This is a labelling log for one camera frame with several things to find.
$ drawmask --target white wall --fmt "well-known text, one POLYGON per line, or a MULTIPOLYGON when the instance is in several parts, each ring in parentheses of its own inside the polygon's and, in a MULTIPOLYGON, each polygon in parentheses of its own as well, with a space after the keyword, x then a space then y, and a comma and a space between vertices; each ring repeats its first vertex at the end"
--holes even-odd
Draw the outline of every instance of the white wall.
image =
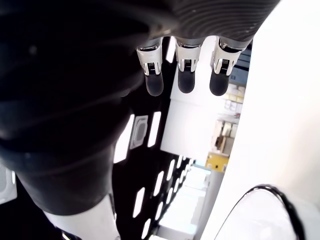
POLYGON ((202 240, 239 198, 274 184, 320 208, 318 1, 282 0, 253 41, 241 119, 202 240))

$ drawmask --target white panel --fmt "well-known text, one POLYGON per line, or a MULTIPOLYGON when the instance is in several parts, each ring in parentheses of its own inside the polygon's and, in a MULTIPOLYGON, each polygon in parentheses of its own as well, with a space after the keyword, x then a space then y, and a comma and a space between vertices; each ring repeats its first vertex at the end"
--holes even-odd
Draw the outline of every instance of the white panel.
POLYGON ((151 219, 150 218, 147 221, 145 221, 141 239, 145 239, 145 237, 147 236, 148 231, 149 231, 149 227, 150 227, 150 223, 151 223, 151 219))
POLYGON ((151 130, 150 130, 150 135, 149 135, 149 140, 148 140, 148 148, 152 147, 156 143, 159 123, 160 123, 160 117, 161 117, 160 111, 157 111, 153 114, 151 130))
POLYGON ((176 39, 174 36, 172 36, 170 37, 168 51, 166 52, 166 56, 165 56, 165 59, 169 63, 173 62, 175 57, 175 51, 176 51, 176 39))
POLYGON ((135 199, 135 204, 134 204, 134 209, 133 209, 133 218, 138 216, 138 214, 141 211, 142 203, 144 200, 144 195, 145 195, 145 188, 143 187, 136 194, 136 199, 135 199))
POLYGON ((158 220, 160 218, 160 215, 161 215, 161 211, 162 211, 162 207, 164 206, 164 203, 163 202, 160 202, 157 210, 156 210, 156 214, 155 214, 155 218, 154 220, 158 220))
POLYGON ((205 163, 214 123, 210 108, 172 100, 160 149, 205 163))
POLYGON ((158 177, 156 179, 156 183, 155 183, 155 186, 154 186, 154 191, 153 191, 153 196, 157 196, 159 191, 160 191, 160 188, 161 188, 161 183, 162 183, 162 179, 164 177, 164 171, 161 171, 159 174, 158 174, 158 177))
POLYGON ((135 119, 135 115, 132 114, 130 116, 128 123, 125 126, 125 129, 123 130, 123 133, 120 135, 118 141, 116 142, 115 150, 114 150, 114 159, 113 159, 114 164, 122 160, 125 160, 127 157, 128 146, 130 142, 131 130, 134 124, 134 119, 135 119))
POLYGON ((169 181, 172 177, 172 172, 174 171, 174 166, 175 166, 175 160, 173 159, 170 162, 169 170, 168 170, 168 175, 166 176, 166 180, 169 181))
MULTIPOLYGON (((282 0, 257 32, 228 171, 202 240, 215 239, 237 201, 258 184, 276 185, 319 211, 320 48, 301 50, 303 34, 319 39, 319 22, 318 1, 282 0)), ((303 222, 306 239, 320 239, 319 227, 310 226, 303 222)))

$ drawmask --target robotic hand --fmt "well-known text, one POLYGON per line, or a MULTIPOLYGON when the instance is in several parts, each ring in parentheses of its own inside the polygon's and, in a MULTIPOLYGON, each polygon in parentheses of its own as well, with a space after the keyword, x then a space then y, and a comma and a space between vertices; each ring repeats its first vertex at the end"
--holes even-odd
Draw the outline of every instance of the robotic hand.
POLYGON ((279 0, 0 2, 0 161, 70 239, 116 240, 111 174, 130 116, 121 97, 142 84, 141 67, 160 95, 162 38, 175 36, 179 89, 190 93, 201 45, 217 36, 209 87, 222 95, 279 0))

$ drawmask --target black rubber covering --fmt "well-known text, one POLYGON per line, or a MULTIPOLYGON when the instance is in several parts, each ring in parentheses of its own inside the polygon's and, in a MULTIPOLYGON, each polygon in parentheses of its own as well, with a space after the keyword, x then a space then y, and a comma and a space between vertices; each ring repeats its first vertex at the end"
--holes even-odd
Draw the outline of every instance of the black rubber covering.
POLYGON ((178 18, 175 36, 221 36, 246 42, 253 38, 280 0, 168 0, 178 18))
POLYGON ((229 85, 229 76, 223 73, 216 74, 212 70, 210 78, 210 91, 213 95, 222 96, 227 92, 229 85))
POLYGON ((178 87, 184 94, 189 94, 195 88, 196 82, 194 71, 180 71, 178 70, 178 87))
POLYGON ((160 74, 150 74, 145 76, 145 85, 151 96, 157 97, 162 94, 164 90, 164 80, 162 72, 160 74))
POLYGON ((121 97, 143 82, 135 47, 167 32, 247 41, 278 2, 0 0, 0 162, 48 213, 94 207, 112 193, 121 97))

